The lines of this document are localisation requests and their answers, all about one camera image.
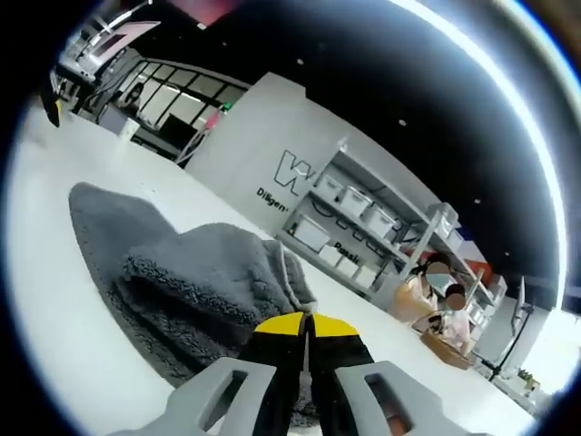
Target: metal shelf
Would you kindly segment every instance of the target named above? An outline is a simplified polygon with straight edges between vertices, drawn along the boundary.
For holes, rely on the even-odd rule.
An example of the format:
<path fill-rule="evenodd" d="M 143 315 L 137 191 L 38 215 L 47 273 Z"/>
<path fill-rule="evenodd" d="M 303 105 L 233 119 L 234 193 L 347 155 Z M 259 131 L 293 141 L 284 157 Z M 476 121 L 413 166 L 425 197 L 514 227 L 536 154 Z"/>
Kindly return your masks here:
<path fill-rule="evenodd" d="M 352 226 L 355 226 L 357 230 L 360 230 L 362 233 L 365 233 L 365 235 L 368 236 L 371 240 L 373 240 L 374 243 L 384 248 L 388 252 L 394 254 L 402 262 L 404 263 L 409 262 L 409 257 L 405 253 L 402 253 L 400 250 L 398 250 L 398 248 L 395 245 L 389 243 L 388 241 L 383 239 L 380 235 L 371 231 L 371 229 L 369 229 L 367 225 L 363 221 L 361 221 L 360 218 L 345 211 L 337 203 L 333 202 L 332 200 L 328 200 L 315 190 L 309 191 L 309 195 L 313 197 L 315 201 L 326 206 L 328 209 L 331 209 L 335 214 L 343 218 L 345 221 L 349 222 Z"/>
<path fill-rule="evenodd" d="M 331 164 L 337 165 L 361 185 L 373 192 L 373 195 L 387 204 L 408 223 L 420 221 L 429 224 L 430 219 L 420 209 L 408 200 L 395 186 L 370 170 L 366 164 L 348 151 L 340 150 Z"/>
<path fill-rule="evenodd" d="M 330 264 L 321 259 L 320 256 L 316 254 L 309 246 L 305 245 L 295 237 L 285 232 L 279 233 L 275 237 L 289 249 L 302 257 L 305 261 L 313 265 L 315 268 L 322 270 L 324 273 L 335 279 L 346 288 L 354 291 L 355 293 L 358 293 L 364 298 L 371 297 L 373 295 L 371 290 L 364 288 L 347 275 L 333 268 Z"/>
<path fill-rule="evenodd" d="M 425 229 L 425 226 L 421 224 L 419 226 L 420 229 Z M 492 292 L 490 292 L 486 286 L 478 279 L 477 275 L 472 271 L 472 268 L 468 266 L 468 264 L 462 259 L 460 256 L 456 254 L 454 250 L 452 250 L 449 245 L 447 244 L 446 240 L 444 240 L 439 234 L 434 232 L 431 237 L 429 238 L 429 244 L 441 253 L 445 253 L 448 255 L 450 260 L 452 261 L 452 268 L 456 270 L 458 273 L 463 275 L 467 275 L 472 282 L 478 281 L 477 291 L 479 295 L 484 297 L 484 301 L 486 304 L 490 304 L 494 307 L 497 307 L 497 304 L 494 300 Z"/>

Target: cardboard box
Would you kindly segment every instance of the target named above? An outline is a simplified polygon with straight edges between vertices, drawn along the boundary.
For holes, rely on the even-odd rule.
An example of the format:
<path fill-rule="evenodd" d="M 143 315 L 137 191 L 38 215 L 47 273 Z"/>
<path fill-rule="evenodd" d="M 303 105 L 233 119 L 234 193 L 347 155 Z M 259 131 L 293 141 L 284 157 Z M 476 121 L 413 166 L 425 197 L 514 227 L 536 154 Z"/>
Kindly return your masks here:
<path fill-rule="evenodd" d="M 451 345 L 441 341 L 432 332 L 425 332 L 420 337 L 428 348 L 430 348 L 444 363 L 455 366 L 461 370 L 467 370 L 472 366 L 472 362 L 464 357 Z"/>

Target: ceiling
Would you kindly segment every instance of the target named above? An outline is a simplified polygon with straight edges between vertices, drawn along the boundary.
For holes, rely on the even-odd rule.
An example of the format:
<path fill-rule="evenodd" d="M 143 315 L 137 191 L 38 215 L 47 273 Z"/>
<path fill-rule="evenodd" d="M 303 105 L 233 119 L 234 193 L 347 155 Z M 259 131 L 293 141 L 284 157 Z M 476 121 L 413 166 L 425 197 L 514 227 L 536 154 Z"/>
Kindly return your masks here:
<path fill-rule="evenodd" d="M 578 126 L 538 53 L 486 3 L 430 7 L 464 24 L 478 20 L 469 30 L 485 47 L 502 47 L 493 50 L 495 59 L 537 109 L 565 197 L 569 281 L 581 285 Z M 451 203 L 496 272 L 556 283 L 554 212 L 526 133 L 482 71 L 403 9 L 386 0 L 254 0 L 200 30 L 156 2 L 134 19 L 162 21 L 133 43 L 146 57 L 249 84 L 269 71 L 303 84 L 311 100 L 358 127 Z M 550 284 L 527 288 L 536 304 L 554 304 Z M 566 298 L 566 307 L 579 312 L 579 299 Z"/>

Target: table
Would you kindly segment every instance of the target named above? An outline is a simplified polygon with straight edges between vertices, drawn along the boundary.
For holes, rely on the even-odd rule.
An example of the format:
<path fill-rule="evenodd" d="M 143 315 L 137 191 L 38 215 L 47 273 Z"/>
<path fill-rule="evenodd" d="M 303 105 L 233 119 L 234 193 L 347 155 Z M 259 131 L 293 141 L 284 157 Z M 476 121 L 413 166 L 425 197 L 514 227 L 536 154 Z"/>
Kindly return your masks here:
<path fill-rule="evenodd" d="M 174 163 L 98 125 L 65 114 L 56 129 L 36 108 L 26 124 L 15 145 L 6 224 L 18 331 L 65 416 L 90 434 L 141 427 L 162 413 L 172 386 L 105 308 L 72 229 L 71 187 L 85 181 L 146 199 L 180 232 L 226 222 L 269 236 Z M 412 330 L 301 263 L 320 312 L 350 322 L 376 360 L 394 362 L 439 395 L 451 420 L 497 436 L 533 422 L 476 372 L 441 362 Z"/>

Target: gray towel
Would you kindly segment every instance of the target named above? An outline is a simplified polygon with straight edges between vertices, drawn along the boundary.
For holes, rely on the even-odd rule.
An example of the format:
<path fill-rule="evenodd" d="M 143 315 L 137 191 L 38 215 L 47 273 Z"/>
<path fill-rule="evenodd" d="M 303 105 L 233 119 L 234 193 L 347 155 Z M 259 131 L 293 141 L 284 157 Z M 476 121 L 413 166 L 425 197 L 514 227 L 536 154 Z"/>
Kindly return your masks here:
<path fill-rule="evenodd" d="M 150 203 L 87 183 L 73 188 L 69 204 L 105 304 L 176 387 L 236 357 L 267 318 L 315 310 L 299 261 L 276 241 L 224 223 L 178 234 Z M 295 410 L 294 424 L 316 423 L 307 386 Z"/>

